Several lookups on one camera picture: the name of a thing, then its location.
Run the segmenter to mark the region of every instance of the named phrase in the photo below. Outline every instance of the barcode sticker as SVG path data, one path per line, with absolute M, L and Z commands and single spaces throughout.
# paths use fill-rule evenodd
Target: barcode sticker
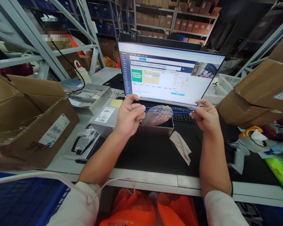
M 106 123 L 114 112 L 114 110 L 115 108 L 105 107 L 104 110 L 98 115 L 95 121 Z
M 70 120 L 64 114 L 61 114 L 60 117 L 43 135 L 43 137 L 41 137 L 39 143 L 44 144 L 48 147 L 53 146 L 69 123 Z

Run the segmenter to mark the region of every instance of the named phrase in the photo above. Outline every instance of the yellow sticky note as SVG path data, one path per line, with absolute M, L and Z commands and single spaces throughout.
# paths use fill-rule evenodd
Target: yellow sticky note
M 123 103 L 123 100 L 112 100 L 110 107 L 117 107 L 119 108 Z

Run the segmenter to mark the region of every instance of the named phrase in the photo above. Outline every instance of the computer monitor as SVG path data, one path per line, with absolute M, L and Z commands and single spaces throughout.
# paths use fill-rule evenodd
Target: computer monitor
M 225 55 L 118 42 L 125 95 L 197 106 Z

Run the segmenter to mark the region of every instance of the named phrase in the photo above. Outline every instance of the barcode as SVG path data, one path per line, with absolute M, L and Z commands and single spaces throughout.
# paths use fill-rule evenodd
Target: barcode
M 62 130 L 60 130 L 57 126 L 53 126 L 53 128 L 51 130 L 57 132 L 58 134 L 60 134 L 62 132 Z

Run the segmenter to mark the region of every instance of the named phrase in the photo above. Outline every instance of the orange clothing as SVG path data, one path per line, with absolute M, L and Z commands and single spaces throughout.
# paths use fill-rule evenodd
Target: orange clothing
M 155 226 L 155 209 L 151 199 L 136 190 L 123 188 L 118 193 L 112 216 L 100 226 Z M 157 198 L 160 217 L 164 226 L 198 226 L 193 198 L 190 196 L 160 193 Z
M 67 35 L 66 35 L 66 38 L 69 38 L 69 40 L 70 40 L 71 45 L 72 45 L 73 48 L 79 47 L 79 46 L 75 43 L 75 41 L 73 40 L 72 35 L 67 34 Z M 83 51 L 78 51 L 78 54 L 81 55 L 81 56 L 85 56 L 85 54 L 84 54 Z

